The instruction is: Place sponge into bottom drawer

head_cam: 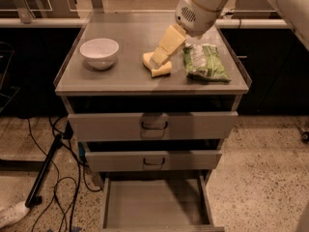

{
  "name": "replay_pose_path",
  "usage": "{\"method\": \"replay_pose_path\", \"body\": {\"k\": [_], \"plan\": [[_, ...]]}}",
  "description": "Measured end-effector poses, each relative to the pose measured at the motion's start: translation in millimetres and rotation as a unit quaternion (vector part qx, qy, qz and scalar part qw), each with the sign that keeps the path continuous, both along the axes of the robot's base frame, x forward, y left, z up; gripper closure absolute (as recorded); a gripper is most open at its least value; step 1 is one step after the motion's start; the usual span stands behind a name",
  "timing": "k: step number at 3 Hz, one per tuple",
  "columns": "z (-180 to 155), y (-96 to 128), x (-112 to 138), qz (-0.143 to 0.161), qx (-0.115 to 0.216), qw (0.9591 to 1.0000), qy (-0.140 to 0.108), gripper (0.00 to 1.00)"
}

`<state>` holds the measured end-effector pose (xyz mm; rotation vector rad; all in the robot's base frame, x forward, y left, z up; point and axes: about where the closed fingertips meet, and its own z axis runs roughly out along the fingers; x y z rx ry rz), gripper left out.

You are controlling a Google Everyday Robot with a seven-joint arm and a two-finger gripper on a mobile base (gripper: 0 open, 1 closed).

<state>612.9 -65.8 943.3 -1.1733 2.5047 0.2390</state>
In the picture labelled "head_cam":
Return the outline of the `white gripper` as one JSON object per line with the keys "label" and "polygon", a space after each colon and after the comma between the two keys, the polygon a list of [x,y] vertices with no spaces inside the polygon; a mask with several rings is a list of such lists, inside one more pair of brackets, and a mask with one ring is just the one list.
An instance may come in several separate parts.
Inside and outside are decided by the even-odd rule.
{"label": "white gripper", "polygon": [[175,9],[178,24],[167,27],[152,61],[157,66],[164,65],[184,44],[186,33],[191,37],[205,34],[214,25],[220,11],[218,0],[180,0]]}

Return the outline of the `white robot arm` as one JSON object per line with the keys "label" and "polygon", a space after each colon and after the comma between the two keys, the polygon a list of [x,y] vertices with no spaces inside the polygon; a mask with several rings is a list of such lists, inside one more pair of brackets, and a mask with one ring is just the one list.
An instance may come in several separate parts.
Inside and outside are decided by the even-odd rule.
{"label": "white robot arm", "polygon": [[[267,0],[302,44],[309,47],[309,0]],[[184,43],[185,36],[200,37],[219,18],[228,0],[180,0],[175,10],[177,25],[167,28],[154,53],[151,70],[160,69]]]}

